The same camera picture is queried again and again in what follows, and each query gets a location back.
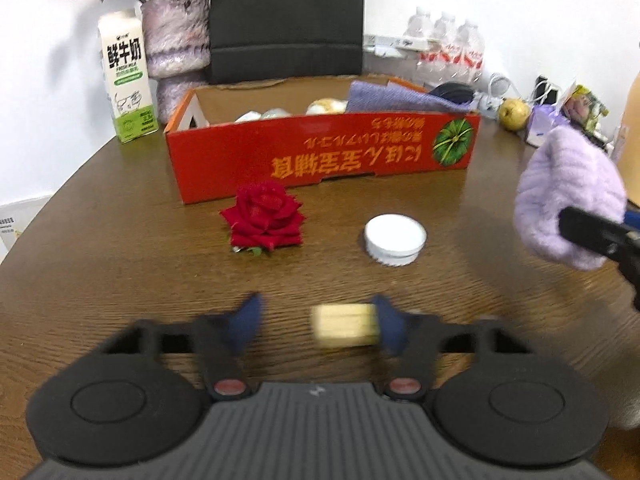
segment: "purple vase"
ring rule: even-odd
[[[149,0],[142,29],[149,77],[158,80],[158,119],[166,124],[188,89],[207,84],[209,0]]]

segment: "green label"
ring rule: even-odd
[[[136,72],[135,74],[127,75],[126,77],[121,77],[120,79],[116,79],[116,81],[114,81],[113,84],[116,86],[124,85],[124,83],[131,83],[132,81],[135,81],[136,79],[140,79],[141,77],[142,77],[142,72]]]
[[[121,115],[114,122],[120,142],[129,142],[158,129],[158,120],[151,105]]]

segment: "pear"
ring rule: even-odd
[[[527,125],[531,108],[522,99],[505,99],[498,108],[498,122],[509,132],[519,132]]]

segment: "purple knitted glove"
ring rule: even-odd
[[[536,256],[578,270],[598,269],[606,258],[558,233],[558,214],[570,205],[622,222],[626,193],[618,169],[602,150],[570,126],[558,126],[520,177],[513,222]]]

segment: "yellow sponge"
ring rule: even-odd
[[[375,345],[376,308],[369,303],[322,304],[313,307],[311,325],[323,348]]]

